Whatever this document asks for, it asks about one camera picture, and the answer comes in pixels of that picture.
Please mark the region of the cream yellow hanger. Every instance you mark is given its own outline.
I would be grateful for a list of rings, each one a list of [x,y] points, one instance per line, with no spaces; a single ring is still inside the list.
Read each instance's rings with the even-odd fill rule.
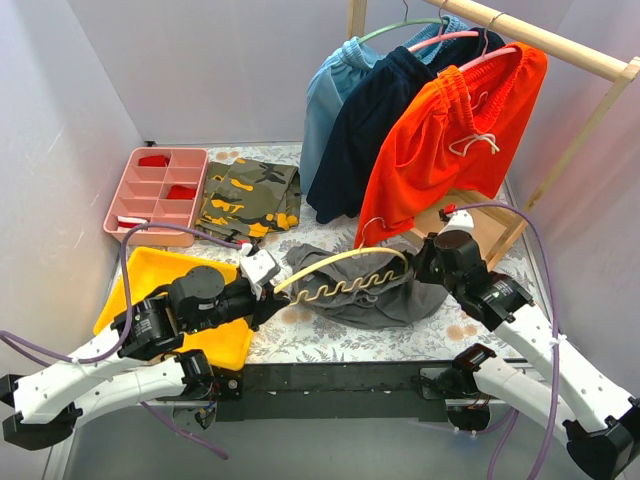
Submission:
[[[389,247],[365,247],[364,243],[361,243],[356,249],[331,255],[324,260],[320,260],[311,266],[305,267],[297,273],[292,274],[274,287],[274,293],[285,293],[287,288],[293,286],[304,277],[319,271],[323,267],[338,263],[342,260],[374,254],[391,255],[400,259],[403,265],[403,271],[401,273],[395,273],[394,270],[391,269],[384,274],[372,273],[369,276],[357,277],[350,281],[338,281],[333,287],[323,284],[317,287],[314,293],[309,290],[300,290],[290,302],[290,306],[295,306],[300,303],[315,302],[319,298],[323,297],[330,298],[338,294],[348,294],[354,291],[360,291],[370,286],[384,285],[387,282],[401,278],[409,271],[409,260],[402,252]]]

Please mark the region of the grey shorts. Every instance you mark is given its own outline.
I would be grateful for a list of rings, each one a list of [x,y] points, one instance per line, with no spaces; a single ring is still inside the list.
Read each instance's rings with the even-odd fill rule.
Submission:
[[[403,254],[410,261],[412,251]],[[320,285],[333,287],[338,281],[350,281],[372,273],[384,274],[393,269],[403,271],[401,260],[391,255],[374,254],[342,260],[321,268],[292,286],[292,294],[300,290],[314,293]],[[406,327],[433,315],[448,296],[439,285],[423,284],[409,271],[401,278],[380,286],[348,294],[319,298],[315,302],[301,303],[315,313],[334,322],[358,329],[378,330]]]

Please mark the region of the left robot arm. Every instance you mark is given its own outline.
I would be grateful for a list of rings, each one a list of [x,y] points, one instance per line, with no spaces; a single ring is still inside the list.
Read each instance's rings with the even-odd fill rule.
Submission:
[[[6,442],[41,450],[75,428],[141,402],[211,400],[218,382],[201,349],[182,352],[185,336],[242,319],[255,330],[288,306],[268,281],[239,276],[225,283],[212,267],[196,267],[118,314],[70,361],[28,376],[1,379]]]

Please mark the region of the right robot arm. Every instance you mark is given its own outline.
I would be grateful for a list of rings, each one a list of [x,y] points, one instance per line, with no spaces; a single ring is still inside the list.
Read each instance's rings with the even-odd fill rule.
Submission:
[[[471,234],[425,238],[413,260],[417,280],[443,286],[462,310],[508,343],[541,375],[536,380],[474,344],[449,369],[457,394],[485,393],[552,427],[592,479],[615,479],[639,456],[639,400],[608,379],[554,331],[514,279],[488,271]]]

